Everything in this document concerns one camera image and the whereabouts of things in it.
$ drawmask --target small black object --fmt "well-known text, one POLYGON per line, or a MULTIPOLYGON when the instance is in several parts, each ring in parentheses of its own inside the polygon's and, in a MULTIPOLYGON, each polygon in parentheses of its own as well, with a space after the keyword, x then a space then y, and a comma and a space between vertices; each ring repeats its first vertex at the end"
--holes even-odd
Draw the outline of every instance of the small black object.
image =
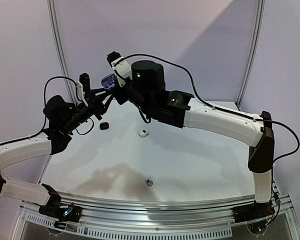
POLYGON ((232 209, 235 223, 242 223, 255 219, 265 218, 274 213, 271 200, 266 203, 254 203, 236 206, 232 209))
POLYGON ((100 123, 100 130, 106 130, 109 128, 109 123, 108 122, 102 122, 100 123))

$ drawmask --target black cable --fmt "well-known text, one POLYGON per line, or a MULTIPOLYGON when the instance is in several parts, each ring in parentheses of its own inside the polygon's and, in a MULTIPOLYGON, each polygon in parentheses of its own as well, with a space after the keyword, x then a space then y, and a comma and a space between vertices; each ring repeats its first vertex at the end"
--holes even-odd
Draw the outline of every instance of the black cable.
POLYGON ((84 136, 84 135, 87 135, 88 133, 90 133, 91 131, 92 131, 92 129, 94 128, 94 126, 95 126, 95 122, 89 117, 88 119, 90 119, 91 121, 92 121, 92 126, 91 126, 91 128, 87 131, 87 132, 85 132, 85 133, 80 133, 77 129, 75 129, 76 130, 76 132, 79 134, 79 135, 81 135, 81 136, 84 136))
MULTIPOLYGON (((126 59, 129 59, 129 58, 132 58, 132 57, 136 57, 136 56, 143 56, 143 57, 149 57, 149 58, 157 59, 157 60, 162 61, 162 62, 164 62, 164 63, 166 63, 166 64, 170 64, 170 65, 172 65, 172 66, 175 66, 175 67, 177 67, 177 68, 180 68, 180 69, 184 70, 184 71, 189 75, 189 78, 190 78, 190 81, 191 81, 191 84, 192 84, 192 89, 193 89, 193 92, 194 92, 195 96, 196 96, 196 97, 197 97, 204 105, 207 105, 207 106, 210 107, 210 108, 213 108, 213 107, 214 107, 213 105, 211 105, 210 103, 206 102, 205 100, 203 100, 203 99, 199 96, 199 94, 198 94, 198 92, 197 92, 197 89, 196 89, 196 86, 195 86, 194 79, 193 79, 191 73, 190 73, 185 67, 183 67, 183 66, 180 66, 180 65, 175 64, 175 63, 173 63, 173 62, 164 60, 164 59, 162 59, 162 58, 160 58, 160 57, 153 56, 153 55, 150 55, 150 54, 136 53, 136 54, 131 54, 131 55, 128 55, 128 56, 126 56, 126 57, 120 59, 119 61, 116 62, 116 64, 114 65, 114 67, 115 67, 116 65, 118 65, 120 62, 122 62, 122 61, 124 61, 124 60, 126 60, 126 59)), ((115 74, 116 74, 119 78, 125 80, 125 79, 124 79, 124 78, 123 78, 116 70, 114 70, 114 72, 115 72, 115 74)), ((234 114, 234 115, 237 115, 237 116, 246 118, 246 119, 250 119, 250 120, 253 120, 253 119, 254 119, 253 117, 251 117, 251 116, 249 116, 249 115, 246 115, 246 114, 243 114, 243 113, 240 113, 240 112, 236 112, 236 111, 232 111, 232 110, 230 110, 230 109, 225 109, 225 108, 222 108, 222 107, 219 107, 219 106, 215 106, 214 109, 219 110, 219 111, 222 111, 222 112, 225 112, 225 113, 234 114)), ((141 113, 141 111, 140 111, 140 114, 141 114, 141 117, 142 117, 143 121, 144 121, 145 123, 148 123, 148 122, 145 120, 145 117, 143 116, 143 114, 141 113)), ((296 139, 296 141, 297 141, 297 147, 296 147, 296 149, 295 149, 294 151, 291 151, 291 152, 289 152, 289 153, 286 153, 286 154, 283 154, 283 155, 281 155, 281 156, 278 156, 277 158, 275 158, 275 159, 273 160, 273 162, 275 162, 275 161, 277 161, 277 160, 279 160, 279 159, 281 159, 281 158, 284 158, 284 157, 286 157, 286 156, 292 155, 292 154, 294 154, 295 152, 297 152, 297 151, 299 150, 299 147, 300 147, 300 141, 299 141, 299 138, 298 138, 297 134, 296 134, 290 127, 288 127, 287 125, 285 125, 285 124, 283 124, 283 123, 281 123, 281 122, 273 121, 273 120, 256 119, 256 121, 260 121, 260 122, 271 122, 271 123, 273 123, 273 124, 278 124, 278 125, 280 125, 280 126, 286 128, 286 129, 288 129, 288 130, 293 134, 293 136, 295 137, 295 139, 296 139)))
POLYGON ((143 120, 146 124, 151 123, 151 118, 149 119, 149 121, 147 121, 146 118, 145 118, 145 116, 144 116, 144 114, 142 113, 141 110, 139 110, 139 113, 140 113, 140 116, 141 116, 142 120, 143 120))
MULTIPOLYGON (((72 83, 74 83, 75 86, 77 86, 76 82, 71 79, 70 77, 67 77, 67 76, 54 76, 52 78, 50 78, 48 81, 46 81, 45 85, 44 85, 44 89, 43 89, 43 102, 44 102, 44 107, 46 107, 47 105, 47 101, 46 101, 46 91, 47 91, 47 86, 48 86, 48 83, 54 79, 67 79, 69 81, 71 81, 72 83)), ((31 139, 31 138, 34 138, 36 136, 38 136, 40 133, 42 133, 42 131, 45 129, 45 126, 46 126, 46 123, 47 123, 47 117, 45 116, 44 117, 44 123, 43 123, 43 126, 42 128, 40 129, 40 131, 38 131, 37 133, 31 135, 31 136, 25 136, 25 137, 21 137, 21 138, 17 138, 17 139, 14 139, 14 140, 9 140, 9 141, 4 141, 4 142, 0 142, 0 146, 2 145, 6 145, 6 144, 12 144, 12 143, 16 143, 16 142, 19 142, 19 141, 22 141, 22 140, 26 140, 26 139, 31 139)))
POLYGON ((295 137, 295 140, 297 142, 297 146, 295 148, 295 150, 291 151, 291 152, 288 152, 286 154, 283 154, 283 155, 280 155, 278 157, 276 157, 274 160, 273 160, 273 163, 275 163, 277 160, 281 159, 281 158, 284 158, 284 157, 287 157, 289 155, 292 155, 294 153, 296 153, 299 148, 300 148, 300 140, 298 138, 298 135, 290 128, 288 127, 287 125, 285 125, 284 123, 282 122, 279 122, 279 121, 273 121, 273 120, 266 120, 266 119, 256 119, 256 121, 259 121, 259 122, 268 122, 268 123, 273 123, 273 124, 277 124, 277 125, 280 125, 284 128, 286 128, 287 130, 289 130, 290 133, 292 133, 292 135, 295 137))
MULTIPOLYGON (((189 72, 188 69, 186 69, 185 67, 183 67, 183 66, 181 66, 181 65, 175 64, 175 63, 170 62, 170 61, 167 61, 167 60, 164 60, 164 59, 162 59, 162 58, 160 58, 160 57, 157 57, 157 56, 153 56, 153 55, 149 55, 149 54, 144 54, 144 53, 136 53, 136 54, 131 54, 131 55, 128 55, 128 56, 126 56, 126 57, 120 59, 119 61, 116 62, 116 64, 114 65, 114 67, 117 66, 120 62, 122 62, 122 61, 124 61, 124 60, 126 60, 126 59, 129 59, 129 58, 132 58, 132 57, 136 57, 136 56, 143 56, 143 57, 149 57, 149 58, 157 59, 157 60, 162 61, 162 62, 164 62, 164 63, 166 63, 166 64, 170 64, 170 65, 172 65, 172 66, 175 66, 175 67, 177 67, 177 68, 180 68, 180 69, 184 70, 184 71, 189 75, 189 78, 190 78, 190 81, 191 81, 191 84, 192 84, 192 89, 193 89, 193 92, 194 92, 194 95, 196 96, 196 98, 199 99, 203 104, 207 105, 208 107, 210 107, 210 108, 213 108, 213 107, 214 107, 212 104, 210 104, 209 102, 203 100, 203 99, 199 96, 199 94, 198 94, 198 92, 197 92, 197 89, 196 89, 196 86, 195 86, 195 81, 194 81, 194 79, 193 79, 191 73, 189 72)), ((118 72, 117 72, 116 70, 114 70, 114 72, 115 72, 115 74, 116 74, 119 78, 125 80, 120 74, 118 74, 118 72)), ((222 107, 216 106, 214 109, 219 110, 219 111, 222 111, 222 112, 225 112, 225 113, 229 113, 229 114, 234 114, 234 115, 237 115, 237 116, 241 116, 241 117, 246 118, 246 119, 250 119, 250 120, 253 120, 253 119, 254 119, 252 116, 245 115, 245 114, 243 114, 243 113, 236 112, 236 111, 231 111, 231 110, 229 110, 229 109, 224 109, 224 108, 222 108, 222 107)))
POLYGON ((277 216, 279 215, 280 212, 280 204, 278 204, 278 209, 276 210, 276 213, 272 215, 272 217, 270 218, 270 220, 265 224, 265 226, 269 226, 270 224, 272 224, 274 222, 274 220, 277 218, 277 216))

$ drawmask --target white table surface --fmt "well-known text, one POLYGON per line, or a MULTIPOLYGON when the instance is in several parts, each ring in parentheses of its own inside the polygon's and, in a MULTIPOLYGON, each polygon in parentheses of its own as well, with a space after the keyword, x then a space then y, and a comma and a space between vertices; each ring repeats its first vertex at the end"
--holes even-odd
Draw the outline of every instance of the white table surface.
MULTIPOLYGON (((217 104, 236 109, 233 102, 217 104)), ((103 119, 93 120, 89 134, 74 131, 67 149, 52 156, 42 183, 58 192, 125 201, 203 201, 254 194, 249 147, 242 142, 155 120, 145 124, 129 102, 119 106, 112 101, 103 119), (101 122, 109 122, 109 129, 100 130, 101 122), (145 138, 138 136, 143 128, 150 133, 145 138)), ((90 126, 78 130, 84 133, 90 126)))

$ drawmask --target screw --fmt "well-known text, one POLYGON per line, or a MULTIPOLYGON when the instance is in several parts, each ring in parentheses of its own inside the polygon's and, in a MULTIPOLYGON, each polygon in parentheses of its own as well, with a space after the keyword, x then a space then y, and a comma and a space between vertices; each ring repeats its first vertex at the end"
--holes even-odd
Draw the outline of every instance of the screw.
POLYGON ((153 181, 151 181, 151 180, 147 180, 147 181, 145 181, 145 183, 149 186, 149 187, 152 187, 153 186, 153 184, 154 184, 154 182, 153 181))

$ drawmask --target robotic arm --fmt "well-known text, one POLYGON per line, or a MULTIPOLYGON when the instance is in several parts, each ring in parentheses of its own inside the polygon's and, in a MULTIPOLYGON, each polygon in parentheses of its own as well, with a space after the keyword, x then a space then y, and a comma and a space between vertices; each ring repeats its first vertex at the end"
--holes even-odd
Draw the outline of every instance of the robotic arm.
POLYGON ((164 68, 153 61, 137 61, 130 66, 117 52, 110 53, 107 60, 114 74, 102 79, 103 88, 91 89, 90 78, 83 73, 77 83, 78 95, 82 99, 80 104, 65 102, 56 95, 43 109, 49 128, 27 139, 0 143, 0 197, 36 203, 40 205, 41 214, 58 218, 60 222, 78 222, 82 208, 73 204, 62 205, 61 197, 52 187, 12 179, 1 171, 33 157, 62 152, 72 139, 72 131, 92 115, 101 120, 114 97, 120 105, 127 101, 133 103, 148 120, 155 119, 179 128, 203 129, 246 143, 250 147, 248 168, 253 173, 255 203, 244 209, 234 209, 234 214, 239 213, 242 221, 268 215, 274 156, 272 126, 263 122, 271 120, 268 112, 261 115, 242 113, 201 102, 186 92, 167 91, 164 68))

